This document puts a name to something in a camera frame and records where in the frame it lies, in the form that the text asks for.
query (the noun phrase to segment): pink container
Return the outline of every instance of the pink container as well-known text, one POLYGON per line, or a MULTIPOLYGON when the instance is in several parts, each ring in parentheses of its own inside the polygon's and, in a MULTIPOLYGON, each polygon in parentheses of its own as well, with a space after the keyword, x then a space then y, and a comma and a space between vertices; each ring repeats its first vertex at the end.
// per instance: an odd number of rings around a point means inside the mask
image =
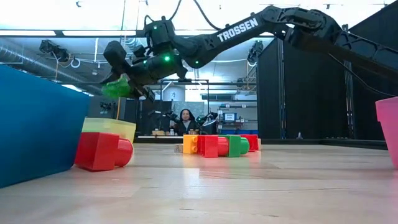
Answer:
POLYGON ((398 97, 377 101, 376 111, 392 163, 398 169, 398 97))

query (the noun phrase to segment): wooden table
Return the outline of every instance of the wooden table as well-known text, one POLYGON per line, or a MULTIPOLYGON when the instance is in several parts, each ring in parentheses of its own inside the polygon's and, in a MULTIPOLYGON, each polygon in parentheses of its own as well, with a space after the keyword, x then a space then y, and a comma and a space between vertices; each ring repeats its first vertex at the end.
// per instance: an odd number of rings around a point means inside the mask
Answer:
POLYGON ((397 223, 387 151, 263 146, 204 159, 135 144, 125 168, 68 172, 0 189, 0 223, 397 223))

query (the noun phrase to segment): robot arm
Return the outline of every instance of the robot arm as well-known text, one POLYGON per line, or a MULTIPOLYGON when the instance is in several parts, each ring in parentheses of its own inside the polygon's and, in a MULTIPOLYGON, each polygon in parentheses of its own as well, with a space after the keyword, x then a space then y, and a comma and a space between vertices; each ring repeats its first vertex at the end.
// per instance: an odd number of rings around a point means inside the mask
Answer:
POLYGON ((113 72, 103 84, 126 73, 132 89, 131 96, 147 95, 145 85, 174 73, 185 78, 187 69, 182 66, 182 60, 192 68, 200 68, 221 52, 264 32, 298 49, 334 55, 398 80, 398 51, 343 31, 333 18, 317 10, 268 6, 214 34, 189 38, 175 35, 172 21, 163 17, 161 21, 146 25, 144 32, 148 51, 145 55, 146 49, 139 46, 134 51, 136 59, 132 66, 125 61, 126 52, 119 42, 108 44, 104 57, 113 67, 113 72))

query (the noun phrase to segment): pipe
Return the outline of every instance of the pipe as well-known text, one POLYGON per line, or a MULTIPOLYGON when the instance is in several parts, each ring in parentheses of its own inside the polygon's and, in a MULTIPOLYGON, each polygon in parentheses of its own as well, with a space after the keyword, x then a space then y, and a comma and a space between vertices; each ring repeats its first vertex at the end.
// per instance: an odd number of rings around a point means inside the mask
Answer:
MULTIPOLYGON (((22 50, 21 46, 6 39, 0 39, 0 61, 11 63, 23 62, 23 64, 13 65, 13 67, 23 69, 35 75, 40 75, 43 78, 55 77, 55 73, 57 72, 58 80, 61 82, 76 82, 76 85, 79 85, 81 82, 88 82, 87 79, 80 77, 69 69, 58 68, 58 70, 56 70, 56 65, 49 64, 48 60, 37 56, 28 49, 22 50)), ((101 93, 101 89, 97 86, 87 85, 84 89, 96 95, 101 93)))

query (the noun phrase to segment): red toy block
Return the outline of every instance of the red toy block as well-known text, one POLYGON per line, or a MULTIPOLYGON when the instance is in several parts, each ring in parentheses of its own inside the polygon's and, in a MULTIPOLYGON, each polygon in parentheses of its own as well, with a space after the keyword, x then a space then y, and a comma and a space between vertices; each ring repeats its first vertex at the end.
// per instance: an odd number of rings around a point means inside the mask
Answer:
POLYGON ((259 141, 257 134, 241 134, 242 138, 246 138, 249 142, 249 152, 259 150, 259 141))
POLYGON ((228 140, 216 135, 198 136, 198 154, 205 158, 226 156, 229 151, 228 140))
POLYGON ((132 144, 119 135, 109 133, 82 133, 75 164, 90 171, 113 170, 125 166, 131 159, 132 144))

